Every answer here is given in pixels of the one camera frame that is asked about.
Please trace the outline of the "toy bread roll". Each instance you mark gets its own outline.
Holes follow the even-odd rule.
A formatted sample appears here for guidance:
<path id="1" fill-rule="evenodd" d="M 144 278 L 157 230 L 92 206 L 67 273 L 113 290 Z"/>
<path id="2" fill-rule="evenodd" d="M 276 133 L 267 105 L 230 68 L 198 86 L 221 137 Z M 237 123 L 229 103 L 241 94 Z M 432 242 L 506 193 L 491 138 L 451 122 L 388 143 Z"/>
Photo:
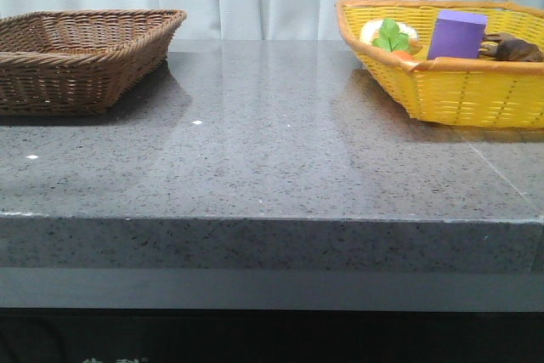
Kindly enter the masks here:
<path id="1" fill-rule="evenodd" d="M 395 21 L 395 23 L 399 27 L 399 31 L 405 33 L 411 41 L 417 42 L 419 40 L 419 35 L 414 27 L 403 22 Z M 373 40 L 379 37 L 379 31 L 382 25 L 383 19 L 370 20 L 366 22 L 360 29 L 360 41 L 371 45 Z"/>

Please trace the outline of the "brown wicker basket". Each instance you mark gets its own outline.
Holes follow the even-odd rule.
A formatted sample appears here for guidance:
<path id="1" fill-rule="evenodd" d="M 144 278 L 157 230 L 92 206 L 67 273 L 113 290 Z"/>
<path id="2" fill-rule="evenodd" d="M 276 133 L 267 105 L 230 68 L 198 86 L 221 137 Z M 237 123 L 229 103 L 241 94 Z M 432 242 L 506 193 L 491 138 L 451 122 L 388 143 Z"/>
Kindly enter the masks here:
<path id="1" fill-rule="evenodd" d="M 1 113 L 107 111 L 167 57 L 179 9 L 37 11 L 1 20 Z"/>

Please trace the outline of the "yellow woven basket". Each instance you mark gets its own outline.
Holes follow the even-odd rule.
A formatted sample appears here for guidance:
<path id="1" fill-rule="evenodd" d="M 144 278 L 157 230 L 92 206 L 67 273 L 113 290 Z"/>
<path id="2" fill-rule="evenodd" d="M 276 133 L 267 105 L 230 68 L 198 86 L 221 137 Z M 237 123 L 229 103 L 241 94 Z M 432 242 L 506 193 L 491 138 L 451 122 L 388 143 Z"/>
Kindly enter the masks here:
<path id="1" fill-rule="evenodd" d="M 339 0 L 336 4 L 343 40 L 410 117 L 455 126 L 542 128 L 542 63 L 427 58 L 435 21 L 443 9 L 485 14 L 488 32 L 503 31 L 543 44 L 542 10 L 513 2 Z M 363 25 L 383 18 L 416 29 L 422 50 L 413 60 L 360 42 Z"/>

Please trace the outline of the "orange toy carrot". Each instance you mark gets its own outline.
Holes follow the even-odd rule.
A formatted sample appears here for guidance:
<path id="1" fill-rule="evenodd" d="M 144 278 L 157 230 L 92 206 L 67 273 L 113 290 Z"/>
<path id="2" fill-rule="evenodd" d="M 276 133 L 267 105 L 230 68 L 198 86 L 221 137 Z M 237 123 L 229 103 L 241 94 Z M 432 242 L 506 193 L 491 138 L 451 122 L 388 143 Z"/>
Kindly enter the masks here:
<path id="1" fill-rule="evenodd" d="M 381 21 L 371 45 L 391 53 L 402 51 L 410 55 L 416 55 L 422 50 L 416 29 L 390 18 Z"/>

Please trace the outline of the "purple foam cube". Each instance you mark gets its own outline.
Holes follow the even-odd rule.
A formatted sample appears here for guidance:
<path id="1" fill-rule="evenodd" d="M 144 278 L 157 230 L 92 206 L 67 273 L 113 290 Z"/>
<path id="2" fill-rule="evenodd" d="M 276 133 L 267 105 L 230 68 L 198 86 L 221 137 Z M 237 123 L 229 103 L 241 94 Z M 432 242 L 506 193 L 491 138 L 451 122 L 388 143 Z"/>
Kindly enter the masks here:
<path id="1" fill-rule="evenodd" d="M 484 14 L 441 10 L 435 22 L 428 59 L 477 59 L 487 24 L 488 17 Z"/>

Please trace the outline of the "brown toy animal figure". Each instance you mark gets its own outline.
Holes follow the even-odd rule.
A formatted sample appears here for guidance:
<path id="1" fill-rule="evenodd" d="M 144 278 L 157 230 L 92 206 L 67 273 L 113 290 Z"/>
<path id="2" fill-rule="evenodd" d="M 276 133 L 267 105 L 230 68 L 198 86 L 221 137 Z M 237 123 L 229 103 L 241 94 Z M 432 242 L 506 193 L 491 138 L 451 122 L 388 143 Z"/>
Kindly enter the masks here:
<path id="1" fill-rule="evenodd" d="M 485 34 L 479 54 L 498 61 L 542 62 L 543 52 L 534 43 L 507 32 Z"/>

